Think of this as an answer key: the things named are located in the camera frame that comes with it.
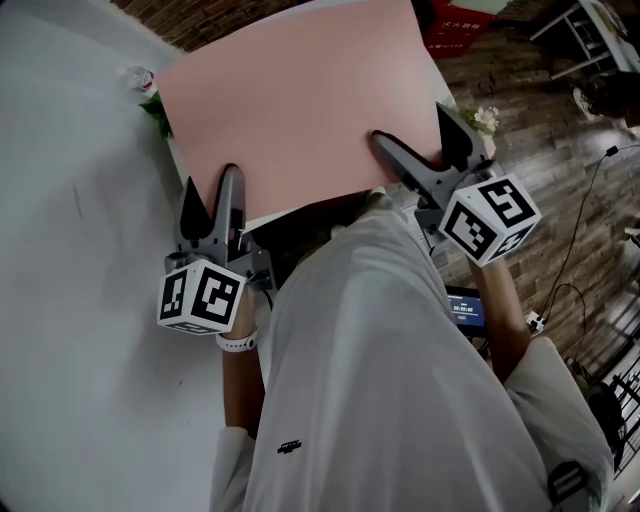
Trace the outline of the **black tablet screen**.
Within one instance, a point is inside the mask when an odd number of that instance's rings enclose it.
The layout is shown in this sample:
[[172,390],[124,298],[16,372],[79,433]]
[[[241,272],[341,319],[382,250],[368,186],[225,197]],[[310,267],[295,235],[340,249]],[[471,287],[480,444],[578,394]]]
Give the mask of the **black tablet screen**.
[[450,309],[460,329],[482,330],[486,327],[484,309],[476,289],[446,286]]

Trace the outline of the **black metal rack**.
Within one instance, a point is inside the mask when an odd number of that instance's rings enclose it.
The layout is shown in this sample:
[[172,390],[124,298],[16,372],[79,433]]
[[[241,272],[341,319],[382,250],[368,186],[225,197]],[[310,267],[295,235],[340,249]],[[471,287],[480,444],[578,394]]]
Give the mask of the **black metal rack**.
[[633,345],[616,365],[593,377],[585,397],[605,435],[618,478],[640,455],[640,346]]

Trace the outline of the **pale green board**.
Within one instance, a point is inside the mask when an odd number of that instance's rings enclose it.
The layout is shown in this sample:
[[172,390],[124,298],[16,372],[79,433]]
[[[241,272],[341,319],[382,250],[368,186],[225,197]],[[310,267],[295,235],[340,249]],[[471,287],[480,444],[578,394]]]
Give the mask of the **pale green board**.
[[452,6],[484,14],[497,15],[513,0],[449,0]]

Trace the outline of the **person's left forearm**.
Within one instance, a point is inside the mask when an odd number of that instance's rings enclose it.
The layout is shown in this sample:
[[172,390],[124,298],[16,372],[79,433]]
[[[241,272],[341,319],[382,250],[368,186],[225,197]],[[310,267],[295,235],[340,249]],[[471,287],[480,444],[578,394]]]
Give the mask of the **person's left forearm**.
[[[255,293],[246,286],[233,327],[222,335],[238,339],[249,335],[255,327]],[[222,369],[225,425],[245,429],[250,438],[256,439],[265,397],[257,345],[255,349],[243,353],[223,351]]]

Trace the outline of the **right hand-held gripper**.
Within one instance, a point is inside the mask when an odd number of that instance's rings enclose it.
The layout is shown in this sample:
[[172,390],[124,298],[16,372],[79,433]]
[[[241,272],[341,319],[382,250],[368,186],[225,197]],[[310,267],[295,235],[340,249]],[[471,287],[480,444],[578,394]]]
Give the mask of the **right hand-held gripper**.
[[428,244],[449,240],[484,266],[517,248],[541,213],[517,176],[488,160],[481,137],[455,110],[439,102],[436,109],[448,170],[381,130],[370,133],[370,148],[382,167],[420,193],[414,215]]

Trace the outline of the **green artificial leaf stem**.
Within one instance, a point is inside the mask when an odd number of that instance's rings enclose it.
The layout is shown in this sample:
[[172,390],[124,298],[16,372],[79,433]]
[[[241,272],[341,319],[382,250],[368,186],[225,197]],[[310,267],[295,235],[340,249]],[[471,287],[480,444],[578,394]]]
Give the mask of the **green artificial leaf stem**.
[[158,91],[140,103],[139,107],[156,122],[162,139],[173,137],[173,131]]

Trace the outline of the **red fire equipment box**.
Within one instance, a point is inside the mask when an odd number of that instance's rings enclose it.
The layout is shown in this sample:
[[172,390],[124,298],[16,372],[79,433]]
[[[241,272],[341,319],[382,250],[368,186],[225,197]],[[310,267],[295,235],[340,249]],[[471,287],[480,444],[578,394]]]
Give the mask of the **red fire equipment box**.
[[453,6],[448,0],[426,0],[422,21],[424,46],[433,59],[462,56],[496,15]]

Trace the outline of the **white wristwatch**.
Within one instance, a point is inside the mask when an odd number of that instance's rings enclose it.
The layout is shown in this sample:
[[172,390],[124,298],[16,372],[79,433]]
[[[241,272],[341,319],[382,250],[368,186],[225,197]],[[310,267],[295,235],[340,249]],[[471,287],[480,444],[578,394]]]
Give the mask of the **white wristwatch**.
[[228,353],[243,353],[256,348],[256,339],[258,335],[258,327],[242,338],[230,339],[224,337],[221,333],[215,335],[217,345],[221,350]]

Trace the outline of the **white side table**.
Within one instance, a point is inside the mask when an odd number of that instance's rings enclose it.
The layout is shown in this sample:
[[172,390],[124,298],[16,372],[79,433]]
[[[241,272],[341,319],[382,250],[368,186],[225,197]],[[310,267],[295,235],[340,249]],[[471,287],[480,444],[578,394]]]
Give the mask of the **white side table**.
[[554,72],[552,81],[586,71],[595,76],[619,73],[640,75],[640,51],[632,34],[615,9],[604,0],[572,0],[571,5],[534,32],[529,40],[545,38],[557,26],[567,31],[569,44],[575,44],[582,60]]

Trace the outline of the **clear plastic bottle red label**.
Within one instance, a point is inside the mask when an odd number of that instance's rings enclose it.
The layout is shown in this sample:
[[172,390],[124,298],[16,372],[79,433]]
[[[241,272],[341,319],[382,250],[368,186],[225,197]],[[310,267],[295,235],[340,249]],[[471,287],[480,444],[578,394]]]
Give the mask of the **clear plastic bottle red label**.
[[120,77],[129,89],[145,97],[151,97],[157,91],[155,74],[145,67],[125,67],[121,70]]

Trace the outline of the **white artificial flower bunch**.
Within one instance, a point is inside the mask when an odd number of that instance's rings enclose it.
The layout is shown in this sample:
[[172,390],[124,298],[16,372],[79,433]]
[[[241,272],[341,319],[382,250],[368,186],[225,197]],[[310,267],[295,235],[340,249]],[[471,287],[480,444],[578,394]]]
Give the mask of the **white artificial flower bunch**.
[[497,150],[494,138],[499,126],[499,110],[493,106],[463,108],[460,110],[460,114],[481,138],[487,156],[493,158]]

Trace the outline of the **person's white shirt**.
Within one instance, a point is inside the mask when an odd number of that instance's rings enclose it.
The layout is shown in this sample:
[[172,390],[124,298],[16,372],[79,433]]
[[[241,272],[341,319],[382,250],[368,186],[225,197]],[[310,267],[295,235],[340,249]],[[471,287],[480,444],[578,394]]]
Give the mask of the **person's white shirt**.
[[[218,438],[210,512],[607,512],[613,457],[553,342],[503,386],[391,198],[303,260],[258,327],[256,439]],[[577,461],[559,505],[547,479]]]

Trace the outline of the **person's right forearm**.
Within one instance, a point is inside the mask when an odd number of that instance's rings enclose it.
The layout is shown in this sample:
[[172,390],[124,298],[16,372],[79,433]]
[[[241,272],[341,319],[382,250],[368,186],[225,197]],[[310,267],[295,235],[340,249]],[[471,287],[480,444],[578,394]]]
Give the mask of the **person's right forearm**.
[[469,267],[484,311],[493,372],[506,386],[531,343],[529,327],[506,261],[482,267],[470,261]]

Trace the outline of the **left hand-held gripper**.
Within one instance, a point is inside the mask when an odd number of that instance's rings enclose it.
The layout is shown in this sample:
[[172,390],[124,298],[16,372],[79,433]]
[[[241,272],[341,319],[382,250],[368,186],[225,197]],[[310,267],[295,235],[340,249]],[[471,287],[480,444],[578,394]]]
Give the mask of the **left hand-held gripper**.
[[187,179],[176,214],[176,250],[165,258],[159,286],[158,325],[197,336],[227,333],[247,286],[275,288],[269,252],[244,230],[245,178],[237,165],[227,164],[219,180],[214,223]]

